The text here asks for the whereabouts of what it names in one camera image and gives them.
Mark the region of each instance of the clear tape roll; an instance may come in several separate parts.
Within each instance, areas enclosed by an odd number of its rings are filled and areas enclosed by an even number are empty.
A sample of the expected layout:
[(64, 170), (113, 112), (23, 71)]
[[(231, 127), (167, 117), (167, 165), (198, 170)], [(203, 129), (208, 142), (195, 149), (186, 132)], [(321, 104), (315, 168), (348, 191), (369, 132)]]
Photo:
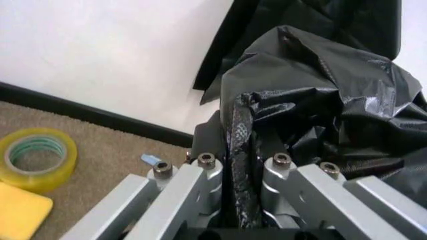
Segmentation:
[[(31, 150), (49, 150), (60, 156), (60, 161), (44, 170), (25, 171), (14, 166), (14, 161)], [(52, 128), (26, 128), (0, 140), (0, 180), (33, 193), (51, 191), (71, 176), (77, 160), (76, 143), (70, 136)]]

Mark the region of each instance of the blue object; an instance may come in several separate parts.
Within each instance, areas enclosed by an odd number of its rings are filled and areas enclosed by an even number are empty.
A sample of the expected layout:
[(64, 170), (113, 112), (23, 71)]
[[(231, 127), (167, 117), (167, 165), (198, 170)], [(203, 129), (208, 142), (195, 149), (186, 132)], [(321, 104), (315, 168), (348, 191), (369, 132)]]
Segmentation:
[(148, 155), (148, 154), (142, 154), (141, 155), (141, 160), (146, 162), (147, 164), (154, 166), (157, 162), (160, 162), (161, 159), (159, 159), (156, 156), (153, 155)]

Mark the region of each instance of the black garbage bag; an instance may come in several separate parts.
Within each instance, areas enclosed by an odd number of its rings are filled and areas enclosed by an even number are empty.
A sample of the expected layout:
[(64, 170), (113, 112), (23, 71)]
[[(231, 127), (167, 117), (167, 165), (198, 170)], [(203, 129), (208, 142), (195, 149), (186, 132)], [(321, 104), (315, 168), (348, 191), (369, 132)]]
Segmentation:
[(400, 49), (400, 23), (401, 0), (235, 0), (200, 67), (194, 88), (206, 90), (201, 104), (217, 99), (222, 75), (247, 47), (276, 26), (293, 26), (394, 59)]
[(427, 107), (420, 83), (388, 58), (291, 26), (247, 48), (222, 78), (234, 227), (261, 227), (263, 161), (328, 161), (347, 179), (375, 175), (427, 207)]

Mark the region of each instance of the carpet floor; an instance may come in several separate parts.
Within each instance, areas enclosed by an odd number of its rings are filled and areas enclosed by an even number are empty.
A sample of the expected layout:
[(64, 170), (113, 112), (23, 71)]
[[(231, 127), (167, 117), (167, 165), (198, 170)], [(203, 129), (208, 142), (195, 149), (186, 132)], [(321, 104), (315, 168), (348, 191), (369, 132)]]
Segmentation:
[(145, 176), (151, 167), (140, 160), (142, 154), (158, 156), (175, 166), (185, 161), (187, 149), (183, 147), (0, 101), (0, 139), (34, 127), (67, 133), (78, 151), (71, 178), (43, 194), (53, 200), (53, 209), (34, 240), (60, 238), (128, 174)]

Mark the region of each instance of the bolt head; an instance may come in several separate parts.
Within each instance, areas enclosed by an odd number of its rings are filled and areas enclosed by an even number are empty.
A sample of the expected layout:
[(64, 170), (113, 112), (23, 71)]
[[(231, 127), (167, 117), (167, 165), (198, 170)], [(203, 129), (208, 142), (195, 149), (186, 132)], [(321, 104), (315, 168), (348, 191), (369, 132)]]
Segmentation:
[(197, 165), (206, 170), (215, 168), (215, 156), (210, 152), (205, 152), (197, 157)]
[(172, 165), (165, 161), (158, 161), (152, 167), (154, 177), (157, 179), (168, 179), (172, 177)]
[(273, 165), (280, 168), (288, 169), (291, 167), (292, 158), (283, 152), (277, 152), (273, 156)]
[(319, 167), (333, 179), (338, 179), (338, 176), (340, 175), (340, 168), (336, 164), (324, 161), (320, 163)]

